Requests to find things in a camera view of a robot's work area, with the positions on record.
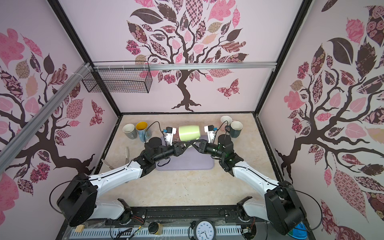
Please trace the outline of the dark green mug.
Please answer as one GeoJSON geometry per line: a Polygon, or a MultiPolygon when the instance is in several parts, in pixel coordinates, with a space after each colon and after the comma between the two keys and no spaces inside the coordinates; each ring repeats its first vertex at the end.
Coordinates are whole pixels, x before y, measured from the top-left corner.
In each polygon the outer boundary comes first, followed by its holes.
{"type": "Polygon", "coordinates": [[[231,138],[238,138],[243,130],[243,124],[239,121],[232,121],[230,125],[225,127],[225,130],[231,138]]]}

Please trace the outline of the round analog clock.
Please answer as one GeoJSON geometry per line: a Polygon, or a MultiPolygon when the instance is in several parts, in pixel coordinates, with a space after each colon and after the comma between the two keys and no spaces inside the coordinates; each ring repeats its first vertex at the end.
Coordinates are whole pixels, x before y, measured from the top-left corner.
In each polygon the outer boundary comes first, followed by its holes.
{"type": "Polygon", "coordinates": [[[215,240],[217,230],[213,222],[209,220],[199,220],[194,227],[195,240],[215,240]]]}

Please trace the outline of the blue butterfly mug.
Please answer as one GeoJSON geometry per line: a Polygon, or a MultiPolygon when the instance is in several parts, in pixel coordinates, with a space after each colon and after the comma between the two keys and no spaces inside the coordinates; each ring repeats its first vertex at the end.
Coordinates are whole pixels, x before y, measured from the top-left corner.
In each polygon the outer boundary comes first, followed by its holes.
{"type": "Polygon", "coordinates": [[[149,130],[149,125],[147,122],[139,122],[136,124],[136,130],[141,142],[145,143],[152,137],[152,133],[149,130]]]}

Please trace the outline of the grey mug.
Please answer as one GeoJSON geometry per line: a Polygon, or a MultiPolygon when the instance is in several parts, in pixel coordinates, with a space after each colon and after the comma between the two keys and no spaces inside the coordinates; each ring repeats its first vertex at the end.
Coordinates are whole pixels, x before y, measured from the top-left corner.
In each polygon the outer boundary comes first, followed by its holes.
{"type": "Polygon", "coordinates": [[[137,138],[138,133],[134,124],[126,124],[123,126],[124,134],[131,140],[137,138]]]}

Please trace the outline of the light green mug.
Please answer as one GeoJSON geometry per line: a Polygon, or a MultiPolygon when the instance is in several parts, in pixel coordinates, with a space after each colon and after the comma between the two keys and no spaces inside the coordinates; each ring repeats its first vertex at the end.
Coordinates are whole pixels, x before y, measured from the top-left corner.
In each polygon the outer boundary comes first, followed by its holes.
{"type": "Polygon", "coordinates": [[[179,127],[179,138],[183,142],[198,140],[200,137],[200,127],[197,125],[179,127]]]}

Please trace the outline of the pink patterned mug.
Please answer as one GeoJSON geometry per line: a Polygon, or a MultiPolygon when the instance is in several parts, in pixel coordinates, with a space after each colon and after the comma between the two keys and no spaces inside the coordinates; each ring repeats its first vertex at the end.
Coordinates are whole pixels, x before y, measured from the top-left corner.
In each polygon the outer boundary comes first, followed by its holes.
{"type": "Polygon", "coordinates": [[[220,121],[223,126],[229,126],[233,122],[233,119],[230,116],[222,116],[220,121]]]}

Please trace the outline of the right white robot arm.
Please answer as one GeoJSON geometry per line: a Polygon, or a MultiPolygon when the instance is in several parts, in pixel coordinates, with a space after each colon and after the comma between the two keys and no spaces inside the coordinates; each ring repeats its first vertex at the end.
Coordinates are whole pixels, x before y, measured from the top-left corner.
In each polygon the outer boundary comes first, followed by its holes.
{"type": "Polygon", "coordinates": [[[278,182],[252,168],[235,153],[230,137],[219,136],[217,145],[207,140],[192,140],[186,145],[194,147],[201,154],[218,158],[225,172],[244,181],[264,197],[262,203],[252,200],[243,203],[248,216],[268,221],[281,235],[286,235],[307,217],[294,187],[287,181],[278,182]]]}

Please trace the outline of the blue lidded container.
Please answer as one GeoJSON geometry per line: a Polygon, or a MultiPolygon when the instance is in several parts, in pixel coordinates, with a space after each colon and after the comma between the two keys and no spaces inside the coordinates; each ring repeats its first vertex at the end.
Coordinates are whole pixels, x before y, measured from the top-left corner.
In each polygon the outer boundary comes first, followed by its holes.
{"type": "Polygon", "coordinates": [[[299,223],[296,227],[288,232],[288,236],[296,240],[306,240],[308,238],[306,226],[303,223],[299,223]]]}

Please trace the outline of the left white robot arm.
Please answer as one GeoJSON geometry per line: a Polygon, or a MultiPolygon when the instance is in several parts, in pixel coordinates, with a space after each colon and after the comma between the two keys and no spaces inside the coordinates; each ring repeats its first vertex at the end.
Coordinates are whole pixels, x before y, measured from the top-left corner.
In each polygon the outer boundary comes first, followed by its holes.
{"type": "Polygon", "coordinates": [[[145,143],[141,154],[128,164],[104,174],[76,175],[57,201],[57,205],[70,227],[88,220],[110,219],[126,224],[131,220],[131,207],[123,200],[101,202],[99,197],[110,190],[148,175],[157,162],[182,155],[190,146],[202,150],[206,140],[182,141],[163,145],[158,137],[145,143]]]}

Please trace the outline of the lavender plastic tray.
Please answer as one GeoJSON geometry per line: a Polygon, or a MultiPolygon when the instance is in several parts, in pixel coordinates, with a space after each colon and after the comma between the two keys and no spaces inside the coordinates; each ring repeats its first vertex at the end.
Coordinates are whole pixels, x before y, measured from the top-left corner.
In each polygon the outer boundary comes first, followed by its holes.
{"type": "Polygon", "coordinates": [[[194,171],[210,170],[214,167],[214,159],[210,155],[201,154],[194,147],[188,147],[178,157],[170,157],[157,163],[159,171],[194,171]]]}

